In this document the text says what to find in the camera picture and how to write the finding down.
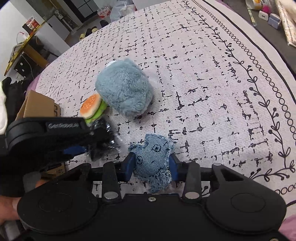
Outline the person's left hand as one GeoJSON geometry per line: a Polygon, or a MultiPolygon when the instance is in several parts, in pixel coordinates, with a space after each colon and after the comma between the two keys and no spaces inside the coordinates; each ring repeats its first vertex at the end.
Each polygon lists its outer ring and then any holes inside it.
{"type": "Polygon", "coordinates": [[[20,219],[17,205],[24,193],[23,182],[20,180],[11,180],[11,183],[1,184],[1,225],[6,221],[20,219]]]}

